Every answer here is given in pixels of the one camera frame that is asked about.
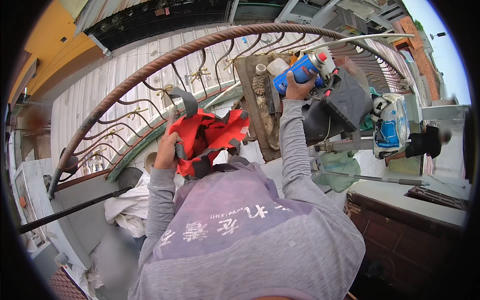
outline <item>black pole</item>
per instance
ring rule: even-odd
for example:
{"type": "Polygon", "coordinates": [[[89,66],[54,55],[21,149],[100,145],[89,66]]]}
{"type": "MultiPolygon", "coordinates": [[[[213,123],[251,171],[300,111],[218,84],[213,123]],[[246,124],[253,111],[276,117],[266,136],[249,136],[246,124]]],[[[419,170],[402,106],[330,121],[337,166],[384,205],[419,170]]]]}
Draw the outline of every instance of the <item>black pole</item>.
{"type": "Polygon", "coordinates": [[[87,201],[87,202],[83,202],[83,203],[80,203],[78,205],[75,205],[73,207],[70,207],[68,209],[65,209],[65,210],[62,210],[61,212],[57,212],[57,213],[54,213],[52,215],[49,215],[49,216],[46,216],[44,218],[41,218],[41,219],[38,219],[38,220],[35,220],[33,222],[30,222],[30,223],[27,223],[25,225],[22,225],[20,226],[19,228],[19,231],[20,231],[20,234],[22,233],[26,233],[28,231],[31,231],[35,228],[38,228],[40,226],[43,226],[45,224],[48,224],[50,222],[53,222],[55,220],[58,220],[60,219],[61,217],[64,217],[64,216],[68,216],[70,214],[73,214],[74,212],[78,212],[79,210],[82,210],[86,207],[89,207],[91,205],[94,205],[94,204],[97,204],[99,202],[102,202],[106,199],[109,199],[109,198],[112,198],[112,197],[118,197],[120,196],[121,194],[125,193],[126,191],[132,189],[134,186],[131,184],[130,186],[124,188],[124,189],[121,189],[121,190],[118,190],[116,192],[111,192],[111,193],[108,193],[106,195],[103,195],[103,196],[100,196],[98,198],[95,198],[93,200],[90,200],[90,201],[87,201]]]}

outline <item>red cap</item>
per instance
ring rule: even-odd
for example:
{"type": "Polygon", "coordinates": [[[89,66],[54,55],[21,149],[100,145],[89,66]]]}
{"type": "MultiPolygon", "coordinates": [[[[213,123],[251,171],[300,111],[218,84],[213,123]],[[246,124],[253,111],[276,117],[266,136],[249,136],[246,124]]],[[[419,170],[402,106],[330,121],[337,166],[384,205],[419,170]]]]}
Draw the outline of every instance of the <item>red cap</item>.
{"type": "Polygon", "coordinates": [[[323,52],[318,55],[318,58],[320,58],[321,61],[326,61],[327,60],[327,56],[323,52]]]}

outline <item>red bag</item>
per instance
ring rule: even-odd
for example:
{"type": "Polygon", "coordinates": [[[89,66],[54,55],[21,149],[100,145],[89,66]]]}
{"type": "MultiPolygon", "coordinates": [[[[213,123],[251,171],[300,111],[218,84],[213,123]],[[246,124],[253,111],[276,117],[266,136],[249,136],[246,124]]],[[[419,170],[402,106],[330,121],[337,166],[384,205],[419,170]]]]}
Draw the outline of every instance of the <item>red bag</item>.
{"type": "Polygon", "coordinates": [[[178,132],[183,143],[175,144],[179,158],[177,172],[189,179],[202,178],[212,170],[213,160],[220,151],[234,155],[240,151],[240,142],[250,124],[249,113],[242,109],[219,116],[198,108],[195,97],[178,87],[172,90],[172,98],[182,97],[186,114],[175,121],[168,133],[178,132]]]}

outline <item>gas canister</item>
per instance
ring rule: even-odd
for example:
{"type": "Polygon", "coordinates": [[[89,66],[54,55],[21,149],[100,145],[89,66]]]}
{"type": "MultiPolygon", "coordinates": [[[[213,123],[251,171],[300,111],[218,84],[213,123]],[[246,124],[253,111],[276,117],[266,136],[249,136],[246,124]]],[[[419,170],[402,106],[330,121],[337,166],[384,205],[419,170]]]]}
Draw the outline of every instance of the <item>gas canister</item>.
{"type": "Polygon", "coordinates": [[[324,53],[308,54],[299,58],[290,68],[273,79],[275,89],[282,95],[287,91],[287,72],[292,71],[295,81],[304,84],[310,78],[317,76],[327,59],[324,53]]]}

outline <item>sky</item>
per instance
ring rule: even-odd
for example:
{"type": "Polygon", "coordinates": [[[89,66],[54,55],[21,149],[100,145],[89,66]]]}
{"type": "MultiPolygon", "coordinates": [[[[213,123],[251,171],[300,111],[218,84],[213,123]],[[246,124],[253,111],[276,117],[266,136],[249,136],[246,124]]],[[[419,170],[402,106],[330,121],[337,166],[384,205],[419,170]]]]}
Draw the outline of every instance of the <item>sky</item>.
{"type": "Polygon", "coordinates": [[[470,104],[467,75],[448,30],[427,0],[403,0],[413,20],[419,20],[423,30],[429,34],[440,32],[446,36],[430,39],[433,59],[438,71],[443,72],[447,96],[455,95],[459,104],[470,104]]]}

